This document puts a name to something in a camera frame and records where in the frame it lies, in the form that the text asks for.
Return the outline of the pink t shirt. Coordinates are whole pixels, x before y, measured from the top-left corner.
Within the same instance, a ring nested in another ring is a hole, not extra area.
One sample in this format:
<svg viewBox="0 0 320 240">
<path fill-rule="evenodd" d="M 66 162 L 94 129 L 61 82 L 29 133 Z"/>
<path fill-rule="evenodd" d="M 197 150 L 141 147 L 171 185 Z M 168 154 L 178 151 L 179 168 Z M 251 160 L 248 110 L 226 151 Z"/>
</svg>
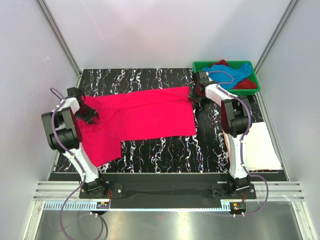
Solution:
<svg viewBox="0 0 320 240">
<path fill-rule="evenodd" d="M 87 96 L 96 124 L 78 121 L 82 146 L 95 167 L 119 159 L 122 142 L 194 136 L 196 125 L 187 86 Z"/>
</svg>

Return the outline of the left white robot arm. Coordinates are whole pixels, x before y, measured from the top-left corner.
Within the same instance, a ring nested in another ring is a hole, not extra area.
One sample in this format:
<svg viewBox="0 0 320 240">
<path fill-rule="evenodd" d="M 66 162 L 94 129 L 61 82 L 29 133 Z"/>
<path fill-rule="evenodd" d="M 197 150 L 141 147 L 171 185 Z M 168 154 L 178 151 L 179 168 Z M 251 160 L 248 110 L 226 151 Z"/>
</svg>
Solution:
<svg viewBox="0 0 320 240">
<path fill-rule="evenodd" d="M 59 99 L 54 110 L 41 115 L 48 145 L 65 156 L 80 176 L 80 190 L 89 196 L 103 198 L 108 186 L 100 171 L 84 150 L 83 136 L 77 120 L 96 124 L 98 112 L 85 103 L 86 95 L 76 87 L 67 89 L 64 96 L 56 88 L 50 91 Z"/>
</svg>

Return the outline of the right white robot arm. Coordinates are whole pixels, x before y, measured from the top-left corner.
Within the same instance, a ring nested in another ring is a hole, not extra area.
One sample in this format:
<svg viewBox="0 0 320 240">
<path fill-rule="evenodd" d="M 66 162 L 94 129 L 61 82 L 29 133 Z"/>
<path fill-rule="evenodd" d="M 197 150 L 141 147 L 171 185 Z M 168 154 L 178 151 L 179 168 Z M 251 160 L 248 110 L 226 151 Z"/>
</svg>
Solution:
<svg viewBox="0 0 320 240">
<path fill-rule="evenodd" d="M 221 126 L 227 144 L 230 162 L 228 181 L 221 190 L 214 189 L 213 192 L 244 199 L 251 184 L 246 168 L 245 143 L 245 135 L 252 126 L 248 98 L 228 92 L 221 84 L 210 80 L 205 71 L 194 72 L 192 78 L 194 87 L 190 89 L 189 99 L 195 103 L 209 99 L 220 106 Z"/>
</svg>

